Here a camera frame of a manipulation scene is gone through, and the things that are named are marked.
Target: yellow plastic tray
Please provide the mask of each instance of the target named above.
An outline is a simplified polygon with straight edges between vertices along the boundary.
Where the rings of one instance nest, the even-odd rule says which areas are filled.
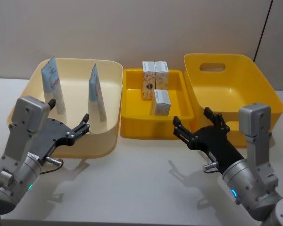
[[[109,154],[117,143],[123,67],[113,61],[56,58],[66,106],[67,123],[74,128],[88,113],[88,81],[96,63],[107,114],[105,133],[86,134],[74,146],[60,146],[53,153],[59,158],[98,158]],[[21,96],[31,95],[44,101],[41,69],[48,62],[41,62],[34,71]],[[13,110],[7,123],[11,123]]]
[[[184,57],[187,86],[195,119],[191,131],[211,125],[203,115],[205,107],[222,113],[231,128],[228,138],[235,147],[245,147],[239,132],[238,110],[252,103],[271,106],[271,129],[283,112],[283,104],[257,66],[236,54],[187,54]]]
[[[183,125],[187,127],[194,118],[182,72],[169,70],[169,116],[150,115],[152,101],[142,99],[142,77],[142,69],[124,70],[121,136],[139,139],[176,139],[173,135],[173,117],[179,116]]]

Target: table surface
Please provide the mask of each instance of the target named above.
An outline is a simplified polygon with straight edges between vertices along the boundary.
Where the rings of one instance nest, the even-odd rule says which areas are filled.
[[[9,135],[7,116],[28,80],[0,79],[0,157]],[[277,92],[283,101],[283,91]],[[283,196],[283,115],[273,130],[270,161]],[[246,155],[245,149],[239,149]],[[65,159],[60,170],[41,175],[9,220],[259,225],[234,198],[221,175],[204,174],[207,159],[179,140],[118,136],[115,150],[99,159]]]

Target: cable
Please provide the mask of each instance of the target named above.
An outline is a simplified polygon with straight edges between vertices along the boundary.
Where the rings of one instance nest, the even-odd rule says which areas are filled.
[[[262,40],[262,37],[263,37],[263,33],[264,33],[264,30],[265,30],[265,27],[266,27],[266,24],[267,24],[267,20],[268,20],[268,17],[269,17],[269,13],[270,13],[270,10],[271,10],[272,5],[273,5],[273,1],[274,1],[274,0],[271,0],[271,1],[270,1],[269,9],[268,9],[268,12],[267,12],[267,16],[266,16],[266,19],[265,19],[265,22],[264,22],[264,26],[263,26],[263,29],[262,29],[262,32],[261,32],[261,36],[260,36],[260,39],[259,39],[259,43],[258,43],[258,46],[257,46],[257,49],[256,49],[256,53],[255,53],[253,62],[255,62],[256,57],[257,57],[257,54],[258,54],[258,51],[259,51],[259,47],[260,47],[261,40]]]
[[[59,159],[59,161],[61,161],[61,165],[60,165],[59,167],[57,167],[57,168],[55,168],[55,169],[52,169],[52,170],[48,170],[48,171],[42,172],[42,173],[40,173],[40,174],[52,173],[52,172],[57,171],[57,170],[59,170],[60,168],[62,168],[62,166],[64,165],[64,161],[63,161],[63,159]]]
[[[204,173],[219,173],[218,170],[213,170],[213,171],[204,171],[204,170],[203,170],[203,172],[204,172]]]

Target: storage bin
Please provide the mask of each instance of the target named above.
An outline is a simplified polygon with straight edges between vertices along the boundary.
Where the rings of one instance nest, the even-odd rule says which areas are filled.
[[[71,129],[88,113],[88,81],[96,63],[107,115],[107,131],[87,133],[73,146],[58,147],[52,157],[98,158],[107,155],[117,143],[123,67],[106,60],[56,58],[56,61],[66,106],[66,125]],[[41,69],[47,62],[44,60],[38,65],[21,96],[30,95],[44,101]],[[11,123],[12,113],[13,110],[9,114],[8,124]]]
[[[139,139],[176,139],[173,117],[179,116],[184,126],[194,118],[183,74],[169,70],[168,94],[171,109],[168,116],[151,115],[151,100],[142,99],[142,69],[125,69],[121,107],[121,136]]]
[[[203,115],[205,107],[221,113],[231,128],[228,139],[245,147],[239,132],[238,110],[252,103],[271,107],[271,130],[283,112],[283,104],[253,61],[237,54],[187,54],[184,80],[194,110],[191,131],[212,123]]]

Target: small box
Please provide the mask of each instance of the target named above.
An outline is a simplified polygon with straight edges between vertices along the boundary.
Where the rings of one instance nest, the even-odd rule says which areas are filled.
[[[171,102],[167,90],[155,89],[152,100],[152,115],[169,115]]]
[[[169,70],[165,61],[155,62],[156,69],[156,89],[168,90]]]
[[[156,70],[153,61],[143,61],[143,82],[142,82],[142,98],[144,100],[151,100],[153,97],[153,90],[155,89]]]

